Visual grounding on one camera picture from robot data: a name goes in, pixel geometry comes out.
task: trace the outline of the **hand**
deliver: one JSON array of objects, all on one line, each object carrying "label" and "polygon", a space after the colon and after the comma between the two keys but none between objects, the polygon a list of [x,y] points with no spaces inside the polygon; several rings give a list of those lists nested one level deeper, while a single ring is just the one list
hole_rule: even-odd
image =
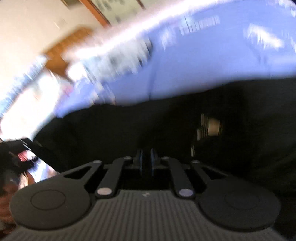
[{"label": "hand", "polygon": [[[27,178],[28,178],[28,184],[35,183],[34,178],[32,175],[27,172]],[[6,223],[6,224],[14,224],[13,217],[9,210],[9,203],[12,198],[12,196],[17,192],[18,185],[14,183],[9,183],[3,187],[3,190],[6,191],[6,194],[0,197],[0,221]],[[15,229],[14,225],[9,225],[6,230],[3,230],[3,234],[9,234]]]},{"label": "hand", "polygon": [[18,186],[14,183],[9,183],[3,187],[3,190],[6,191],[6,194],[0,197],[0,220],[4,223],[14,223],[9,210],[9,202],[18,190]]}]

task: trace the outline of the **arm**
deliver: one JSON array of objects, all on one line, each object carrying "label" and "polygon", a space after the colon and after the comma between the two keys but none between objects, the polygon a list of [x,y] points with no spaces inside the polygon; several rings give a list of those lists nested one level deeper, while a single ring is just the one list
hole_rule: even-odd
[{"label": "arm", "polygon": [[45,55],[38,56],[25,73],[15,78],[10,90],[0,100],[0,121],[24,89],[37,79],[46,62]]},{"label": "arm", "polygon": [[[26,172],[26,177],[28,185],[35,183],[34,178],[29,172]],[[9,183],[6,184],[3,189],[6,193],[5,195],[0,196],[0,228],[2,222],[4,229],[0,230],[0,239],[11,233],[16,228],[15,222],[9,210],[9,203],[19,187],[14,183]]]}]

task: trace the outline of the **framed picture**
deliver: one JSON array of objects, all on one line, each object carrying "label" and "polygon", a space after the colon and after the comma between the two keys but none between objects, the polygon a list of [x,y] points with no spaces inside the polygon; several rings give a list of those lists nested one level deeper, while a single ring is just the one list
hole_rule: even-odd
[{"label": "framed picture", "polygon": [[114,25],[144,9],[140,0],[80,0],[105,25]]},{"label": "framed picture", "polygon": [[72,7],[76,4],[81,4],[79,0],[61,0],[67,7]]}]

